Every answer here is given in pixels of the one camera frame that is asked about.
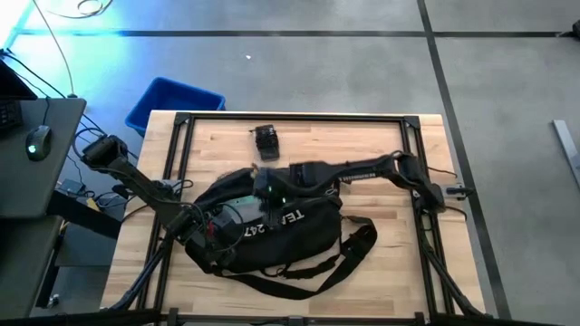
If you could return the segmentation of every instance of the blue bin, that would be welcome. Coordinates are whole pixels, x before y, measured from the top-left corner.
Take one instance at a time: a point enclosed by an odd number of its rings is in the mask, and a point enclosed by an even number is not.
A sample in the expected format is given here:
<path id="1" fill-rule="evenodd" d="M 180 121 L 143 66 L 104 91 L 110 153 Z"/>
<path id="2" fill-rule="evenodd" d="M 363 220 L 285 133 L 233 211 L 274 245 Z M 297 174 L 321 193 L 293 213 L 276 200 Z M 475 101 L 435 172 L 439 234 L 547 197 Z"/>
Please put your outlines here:
<path id="1" fill-rule="evenodd" d="M 223 95 L 158 77 L 125 118 L 125 124 L 145 137 L 152 110 L 225 110 L 225 103 Z"/>

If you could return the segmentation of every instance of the computer mouse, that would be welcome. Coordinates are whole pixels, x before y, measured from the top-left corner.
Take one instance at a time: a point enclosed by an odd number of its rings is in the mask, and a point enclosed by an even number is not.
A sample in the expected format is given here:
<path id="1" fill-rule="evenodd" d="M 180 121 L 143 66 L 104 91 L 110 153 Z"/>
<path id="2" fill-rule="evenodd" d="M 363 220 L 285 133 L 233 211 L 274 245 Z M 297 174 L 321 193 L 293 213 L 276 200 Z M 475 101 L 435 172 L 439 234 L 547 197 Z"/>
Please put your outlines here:
<path id="1" fill-rule="evenodd" d="M 26 136 L 26 155 L 32 161 L 41 161 L 51 152 L 53 131 L 48 126 L 38 126 Z"/>

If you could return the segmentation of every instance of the wooden table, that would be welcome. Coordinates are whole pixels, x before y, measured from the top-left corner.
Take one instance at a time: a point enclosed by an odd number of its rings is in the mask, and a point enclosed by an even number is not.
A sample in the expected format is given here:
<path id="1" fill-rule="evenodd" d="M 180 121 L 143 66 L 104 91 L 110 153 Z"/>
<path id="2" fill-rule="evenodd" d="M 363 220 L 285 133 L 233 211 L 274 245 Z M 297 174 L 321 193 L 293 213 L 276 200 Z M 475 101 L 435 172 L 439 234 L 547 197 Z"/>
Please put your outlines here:
<path id="1" fill-rule="evenodd" d="M 153 111 L 150 116 L 138 168 L 151 179 L 161 179 L 174 117 L 175 111 Z M 195 120 L 194 123 L 186 178 L 193 180 L 195 185 L 184 192 L 186 201 L 193 201 L 218 176 L 260 162 L 254 138 L 248 131 L 270 122 Z M 452 171 L 442 117 L 420 115 L 420 123 L 428 164 Z M 401 149 L 399 126 L 383 122 L 276 121 L 275 128 L 280 139 L 281 158 L 269 166 L 286 167 L 291 162 L 318 159 L 339 163 L 375 158 Z M 181 155 L 182 141 L 179 140 L 176 158 Z M 176 162 L 172 178 L 176 177 L 178 166 Z M 430 174 L 436 183 L 455 183 L 451 175 L 432 171 Z M 343 214 L 371 217 L 379 238 L 354 273 L 333 289 L 303 301 L 267 296 L 242 283 L 203 274 L 185 254 L 184 248 L 176 244 L 163 310 L 176 307 L 184 314 L 377 318 L 412 317 L 414 312 L 427 312 L 409 192 L 388 180 L 368 179 L 343 187 L 341 199 Z M 127 212 L 141 205 L 139 200 L 133 200 Z M 448 205 L 459 207 L 455 201 L 449 201 Z M 153 216 L 152 210 L 143 210 L 123 225 L 102 306 L 118 301 L 143 267 Z M 483 311 L 464 217 L 452 211 L 439 217 L 449 272 L 471 302 Z M 345 222 L 343 231 L 352 230 L 353 227 Z M 303 264 L 313 266 L 323 259 L 324 254 L 321 254 Z M 442 310 L 440 282 L 433 274 L 437 304 Z M 326 275 L 287 282 L 313 290 Z M 147 307 L 153 305 L 157 277 L 157 273 L 152 277 Z"/>

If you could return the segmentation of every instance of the black strap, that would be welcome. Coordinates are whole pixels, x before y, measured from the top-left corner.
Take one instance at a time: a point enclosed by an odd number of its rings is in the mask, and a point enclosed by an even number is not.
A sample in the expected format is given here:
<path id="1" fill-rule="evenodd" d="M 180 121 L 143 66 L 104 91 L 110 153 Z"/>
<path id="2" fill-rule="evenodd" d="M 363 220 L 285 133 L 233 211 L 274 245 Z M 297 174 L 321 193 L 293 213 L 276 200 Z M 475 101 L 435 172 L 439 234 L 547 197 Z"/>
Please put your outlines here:
<path id="1" fill-rule="evenodd" d="M 347 218 L 354 223 L 363 224 L 363 226 L 361 226 L 355 233 L 351 234 L 348 240 L 341 244 L 341 254 L 344 255 L 344 260 L 338 265 L 338 267 L 336 267 L 334 272 L 328 276 L 320 288 L 314 292 L 297 288 L 292 285 L 267 280 L 252 274 L 223 275 L 221 272 L 215 272 L 215 275 L 228 278 L 230 280 L 239 281 L 255 290 L 260 291 L 261 293 L 272 295 L 278 298 L 304 300 L 313 297 L 332 288 L 336 284 L 343 281 L 346 277 L 348 277 L 348 275 L 350 275 L 361 263 L 369 251 L 371 251 L 374 243 L 377 241 L 377 230 L 370 218 L 359 216 L 347 216 Z M 334 258 L 334 256 L 325 262 L 322 262 L 322 264 L 330 265 L 328 262 L 332 258 Z M 319 267 L 316 266 L 300 271 L 308 271 L 316 268 Z"/>

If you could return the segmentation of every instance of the floor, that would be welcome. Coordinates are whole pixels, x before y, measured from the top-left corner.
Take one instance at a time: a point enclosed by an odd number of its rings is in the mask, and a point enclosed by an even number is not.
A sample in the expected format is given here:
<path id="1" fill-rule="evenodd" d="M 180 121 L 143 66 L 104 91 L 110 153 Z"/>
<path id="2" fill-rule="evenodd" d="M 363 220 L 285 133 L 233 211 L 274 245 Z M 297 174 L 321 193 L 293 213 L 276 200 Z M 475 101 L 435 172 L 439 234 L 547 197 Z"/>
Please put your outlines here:
<path id="1" fill-rule="evenodd" d="M 566 120 L 580 145 L 580 42 L 555 37 L 580 18 L 579 2 L 124 0 L 90 19 L 48 18 L 86 113 L 136 152 L 141 138 L 123 120 L 158 76 L 222 93 L 228 110 L 443 114 L 456 169 L 477 186 L 511 317 L 576 323 L 580 191 L 550 121 Z M 71 92 L 35 11 L 12 51 Z M 97 193 L 113 184 L 81 169 Z M 78 179 L 71 162 L 63 177 Z M 478 245 L 474 255 L 498 313 L 498 279 Z M 63 273 L 55 312 L 98 309 L 106 273 Z"/>

